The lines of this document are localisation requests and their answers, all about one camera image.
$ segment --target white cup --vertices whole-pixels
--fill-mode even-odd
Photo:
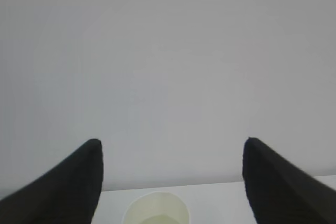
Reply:
[[[123,224],[189,224],[189,210],[178,196],[156,191],[136,199]]]

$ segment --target white table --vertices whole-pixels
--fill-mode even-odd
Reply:
[[[336,189],[336,176],[316,177]],[[178,195],[188,206],[191,224],[255,224],[245,195],[243,182],[105,191],[92,224],[122,224],[122,217],[137,198],[154,192],[167,191]]]

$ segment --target paper cup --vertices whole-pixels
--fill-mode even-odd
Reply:
[[[189,210],[178,196],[153,192],[136,199],[127,209],[123,224],[189,224]]]

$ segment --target cup rim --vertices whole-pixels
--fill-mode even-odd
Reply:
[[[123,213],[123,215],[122,215],[121,224],[124,224],[126,214],[127,214],[128,210],[130,209],[130,207],[131,207],[135,202],[137,202],[138,200],[142,199],[143,197],[146,197],[146,196],[151,195],[151,194],[156,194],[156,193],[171,194],[171,195],[177,197],[177,198],[182,202],[182,204],[185,206],[185,208],[186,208],[186,210],[187,210],[188,217],[189,217],[189,222],[188,222],[188,224],[191,223],[191,215],[190,215],[190,211],[189,211],[189,208],[188,208],[187,204],[186,204],[186,203],[185,203],[185,202],[184,202],[178,195],[176,195],[176,194],[174,194],[174,193],[171,193],[171,192],[169,192],[169,191],[158,190],[158,191],[151,191],[151,192],[149,192],[149,193],[146,193],[146,194],[144,194],[144,195],[142,195],[142,196],[140,196],[140,197],[138,197],[138,198],[132,200],[132,202],[127,206],[126,211],[125,211],[125,212]]]

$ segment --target white wall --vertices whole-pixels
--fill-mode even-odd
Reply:
[[[334,0],[0,0],[0,191],[84,140],[105,189],[240,180],[247,136],[335,174]]]

